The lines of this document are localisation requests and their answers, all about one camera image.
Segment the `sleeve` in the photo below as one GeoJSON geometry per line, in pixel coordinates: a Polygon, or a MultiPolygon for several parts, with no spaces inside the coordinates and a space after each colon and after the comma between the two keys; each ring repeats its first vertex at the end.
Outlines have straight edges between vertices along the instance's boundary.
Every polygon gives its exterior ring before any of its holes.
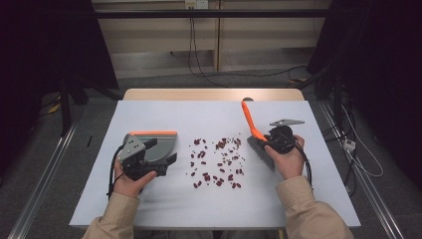
{"type": "Polygon", "coordinates": [[[93,220],[83,239],[133,238],[133,220],[139,199],[113,193],[103,217],[93,220]]]}
{"type": "Polygon", "coordinates": [[[336,211],[328,204],[315,200],[304,176],[285,180],[276,189],[286,210],[289,238],[353,238],[336,211]]]}

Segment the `person's left hand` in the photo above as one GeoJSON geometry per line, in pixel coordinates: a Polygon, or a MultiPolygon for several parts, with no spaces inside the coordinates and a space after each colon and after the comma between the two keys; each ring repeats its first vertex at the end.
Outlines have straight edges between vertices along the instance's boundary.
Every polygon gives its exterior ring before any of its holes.
{"type": "Polygon", "coordinates": [[[123,174],[121,163],[119,160],[114,164],[114,192],[120,193],[129,197],[137,197],[140,190],[148,184],[157,175],[156,171],[150,171],[137,181],[133,181],[123,174]]]}

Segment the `white table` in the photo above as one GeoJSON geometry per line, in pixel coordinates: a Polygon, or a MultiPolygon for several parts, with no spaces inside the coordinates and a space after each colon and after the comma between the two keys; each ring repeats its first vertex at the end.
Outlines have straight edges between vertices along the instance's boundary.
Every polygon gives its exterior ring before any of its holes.
{"type": "MultiPolygon", "coordinates": [[[[292,129],[306,139],[305,152],[313,169],[316,199],[330,204],[347,226],[360,226],[308,102],[251,102],[248,106],[261,132],[271,128],[270,121],[282,118],[306,122],[293,125],[292,129]]],[[[107,204],[111,157],[125,134],[132,130],[178,132],[172,151],[178,153],[177,161],[168,168],[165,177],[155,178],[144,188],[134,221],[136,227],[226,230],[278,229],[286,226],[283,205],[274,189],[282,179],[259,160],[246,143],[249,128],[237,100],[119,102],[70,223],[72,226],[87,227],[95,217],[103,215],[107,204]],[[222,151],[216,151],[212,143],[222,137],[241,139],[242,145],[236,152],[245,158],[234,161],[231,166],[225,164],[225,173],[220,172],[217,166],[222,160],[222,151]],[[193,140],[197,138],[206,139],[207,142],[194,145],[193,140]],[[192,159],[192,151],[198,152],[205,145],[208,146],[206,156],[192,159]],[[191,161],[195,162],[194,167],[190,166],[191,161]],[[243,169],[244,175],[235,173],[238,168],[243,169]],[[242,188],[233,189],[227,180],[222,186],[216,186],[213,180],[207,185],[201,176],[203,172],[224,179],[230,172],[242,188]],[[193,183],[199,180],[202,180],[202,185],[194,188],[193,183]]]]}

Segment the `hand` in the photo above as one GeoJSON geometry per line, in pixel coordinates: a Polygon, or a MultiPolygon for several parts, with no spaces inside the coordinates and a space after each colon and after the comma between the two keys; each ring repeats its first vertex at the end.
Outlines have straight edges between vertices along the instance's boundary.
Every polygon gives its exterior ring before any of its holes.
{"type": "Polygon", "coordinates": [[[148,184],[157,175],[156,171],[150,171],[137,181],[133,181],[123,174],[121,163],[119,160],[114,164],[114,192],[120,193],[129,197],[137,197],[140,190],[148,184]]]}
{"type": "MultiPolygon", "coordinates": [[[[298,140],[298,144],[304,148],[305,140],[298,135],[295,135],[295,138],[298,140]]],[[[266,145],[265,151],[276,163],[276,168],[284,180],[302,175],[305,161],[296,148],[286,154],[279,154],[270,146],[266,145]]]]}

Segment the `cable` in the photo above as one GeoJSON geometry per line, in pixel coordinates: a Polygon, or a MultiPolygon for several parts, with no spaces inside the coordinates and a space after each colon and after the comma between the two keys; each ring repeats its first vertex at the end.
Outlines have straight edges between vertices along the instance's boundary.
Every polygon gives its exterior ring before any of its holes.
{"type": "Polygon", "coordinates": [[[282,133],[278,133],[278,135],[281,135],[283,138],[285,138],[287,141],[289,141],[298,150],[298,152],[302,155],[302,157],[304,158],[304,161],[305,161],[305,167],[307,169],[308,182],[310,183],[311,187],[313,187],[313,171],[311,169],[310,160],[308,159],[307,155],[305,154],[304,149],[301,147],[301,145],[296,140],[293,141],[291,138],[285,136],[282,133]]]}
{"type": "MultiPolygon", "coordinates": [[[[344,157],[347,159],[347,154],[345,153],[345,151],[343,150],[342,152],[344,154],[344,157]]],[[[354,194],[354,192],[356,191],[356,188],[357,188],[356,174],[354,173],[354,170],[353,170],[354,160],[347,161],[347,162],[348,162],[348,171],[347,171],[347,174],[346,174],[345,179],[343,181],[343,185],[344,186],[347,186],[348,179],[349,179],[350,175],[352,174],[353,175],[353,185],[354,186],[353,186],[353,189],[351,190],[351,193],[348,195],[349,197],[352,197],[353,194],[354,194]]]]}
{"type": "Polygon", "coordinates": [[[188,64],[189,64],[189,71],[190,71],[190,73],[193,76],[195,76],[195,77],[203,77],[203,78],[205,78],[205,80],[207,80],[207,82],[211,83],[212,85],[219,86],[219,87],[222,87],[222,88],[229,88],[229,87],[224,86],[222,84],[218,84],[218,83],[212,82],[202,72],[201,65],[199,64],[199,60],[198,60],[198,51],[196,50],[195,21],[193,20],[193,18],[190,18],[190,43],[189,43],[189,59],[188,59],[188,64]],[[195,47],[196,63],[198,64],[198,69],[199,69],[199,72],[201,72],[201,76],[198,76],[198,75],[194,74],[192,72],[192,68],[190,67],[190,53],[192,51],[192,38],[193,38],[193,44],[194,44],[194,47],[195,47]]]}
{"type": "Polygon", "coordinates": [[[286,89],[288,89],[288,88],[289,88],[290,81],[291,81],[290,71],[288,71],[288,84],[286,85],[286,89]]]}
{"type": "Polygon", "coordinates": [[[124,145],[125,143],[115,151],[114,156],[112,157],[112,160],[111,160],[111,167],[109,169],[109,179],[108,179],[108,193],[106,194],[108,196],[108,200],[111,197],[112,191],[114,190],[115,182],[122,176],[121,174],[115,179],[114,182],[112,181],[115,159],[117,158],[118,153],[124,148],[124,145]]]}
{"type": "MultiPolygon", "coordinates": [[[[353,115],[353,112],[352,112],[352,109],[351,109],[351,98],[349,97],[349,96],[342,96],[343,98],[344,97],[346,97],[347,98],[347,101],[346,101],[346,105],[347,105],[347,108],[348,108],[348,113],[349,113],[349,115],[351,116],[351,120],[352,120],[352,125],[355,125],[355,119],[354,119],[354,115],[353,115]]],[[[341,129],[343,128],[342,127],[342,125],[343,125],[343,123],[341,124],[341,127],[340,127],[340,125],[337,125],[337,124],[335,124],[333,127],[331,127],[331,128],[329,128],[329,129],[326,129],[326,130],[324,130],[323,132],[322,132],[322,136],[326,136],[328,133],[329,133],[329,131],[331,130],[331,129],[334,129],[334,128],[337,128],[337,131],[339,132],[339,134],[340,134],[340,136],[337,136],[337,137],[333,137],[333,138],[327,138],[327,139],[325,139],[325,142],[327,142],[327,141],[331,141],[331,140],[336,140],[336,139],[340,139],[340,140],[342,140],[345,136],[348,136],[348,135],[350,135],[351,133],[352,133],[352,129],[351,129],[351,127],[348,129],[348,131],[347,132],[343,132],[341,129]]]]}
{"type": "Polygon", "coordinates": [[[375,159],[375,161],[376,161],[376,163],[378,164],[378,166],[379,166],[379,168],[380,168],[380,170],[381,170],[381,172],[379,173],[379,174],[374,174],[374,173],[371,173],[371,172],[369,172],[369,171],[367,171],[364,167],[363,167],[363,165],[361,164],[361,163],[359,163],[358,161],[356,161],[356,159],[354,159],[354,157],[352,158],[352,160],[356,163],[356,165],[360,168],[360,169],[362,169],[366,174],[368,174],[368,175],[371,175],[371,176],[374,176],[374,177],[380,177],[380,176],[382,176],[383,174],[384,174],[384,169],[382,168],[382,165],[381,165],[381,163],[379,163],[379,161],[378,161],[378,159],[375,157],[375,155],[373,155],[373,153],[369,150],[369,148],[363,143],[363,141],[360,139],[360,137],[359,137],[359,135],[357,135],[357,132],[356,132],[356,130],[354,129],[354,126],[352,125],[352,122],[351,122],[351,119],[350,119],[350,117],[348,116],[348,113],[347,113],[347,110],[344,108],[344,106],[343,105],[341,105],[341,107],[342,107],[342,109],[344,110],[344,112],[345,112],[345,115],[347,116],[347,119],[348,119],[348,121],[350,122],[350,126],[351,126],[351,128],[352,128],[352,130],[353,130],[353,132],[354,132],[354,134],[356,135],[356,138],[359,140],[359,142],[363,145],[363,147],[372,155],[372,157],[375,159]]]}
{"type": "Polygon", "coordinates": [[[213,84],[213,85],[218,85],[220,87],[224,87],[224,88],[228,88],[226,86],[223,86],[221,84],[217,84],[214,82],[211,82],[209,79],[209,77],[220,77],[220,76],[239,76],[239,77],[271,77],[271,76],[276,76],[276,75],[280,75],[283,73],[290,73],[291,70],[294,69],[298,69],[298,68],[305,68],[307,66],[296,66],[296,67],[292,67],[289,68],[287,70],[283,70],[280,72],[276,72],[276,73],[269,73],[269,74],[263,74],[263,75],[253,75],[253,74],[238,74],[238,73],[219,73],[219,74],[209,74],[209,75],[205,75],[201,69],[201,66],[199,64],[199,60],[198,60],[198,52],[197,52],[197,48],[196,48],[196,34],[195,34],[195,21],[193,18],[190,19],[190,44],[189,44],[189,60],[188,60],[188,65],[189,65],[189,71],[190,73],[195,76],[195,77],[202,77],[205,78],[209,83],[213,84]],[[196,57],[196,63],[198,65],[199,71],[201,73],[201,75],[196,75],[195,73],[193,73],[191,65],[190,65],[190,54],[192,52],[192,40],[193,40],[193,45],[194,45],[194,49],[195,49],[195,57],[196,57]]]}

